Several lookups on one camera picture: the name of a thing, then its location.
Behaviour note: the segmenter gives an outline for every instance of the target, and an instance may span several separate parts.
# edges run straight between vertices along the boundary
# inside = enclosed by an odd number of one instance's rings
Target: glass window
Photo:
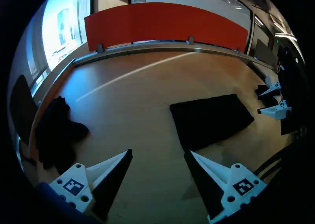
[[[83,43],[78,26],[78,0],[48,0],[42,34],[47,63],[52,71]]]

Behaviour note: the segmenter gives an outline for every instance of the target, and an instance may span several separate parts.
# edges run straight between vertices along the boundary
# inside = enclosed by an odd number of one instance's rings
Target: screw hole
[[[227,200],[228,200],[228,202],[234,202],[234,200],[235,200],[235,198],[233,197],[233,196],[229,196],[228,198],[227,198]]]
[[[60,195],[62,201],[66,201],[66,197],[64,195]]]
[[[87,201],[89,200],[89,197],[87,197],[86,195],[82,195],[82,196],[81,196],[81,200],[82,200],[83,202],[87,202]]]
[[[70,206],[76,208],[76,205],[73,202],[69,202]]]

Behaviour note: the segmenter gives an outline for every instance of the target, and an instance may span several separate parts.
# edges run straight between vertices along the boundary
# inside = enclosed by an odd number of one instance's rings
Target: black mat
[[[171,104],[170,111],[184,151],[229,138],[254,121],[236,94]]]

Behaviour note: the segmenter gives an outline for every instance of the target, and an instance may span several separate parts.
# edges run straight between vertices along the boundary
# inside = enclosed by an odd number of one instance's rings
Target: black cloth
[[[39,161],[44,169],[52,166],[61,175],[73,164],[73,142],[78,142],[89,133],[80,123],[69,120],[70,107],[62,97],[54,99],[45,110],[35,129]]]
[[[170,111],[184,151],[229,138],[254,121],[236,94],[171,104]]]

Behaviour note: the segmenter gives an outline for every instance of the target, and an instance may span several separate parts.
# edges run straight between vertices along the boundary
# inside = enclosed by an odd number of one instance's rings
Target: chair
[[[20,75],[14,84],[9,107],[15,130],[21,140],[28,146],[37,105],[33,100],[24,75]],[[36,164],[33,159],[28,159],[21,154],[20,146],[19,150],[21,159],[27,160],[33,165]]]

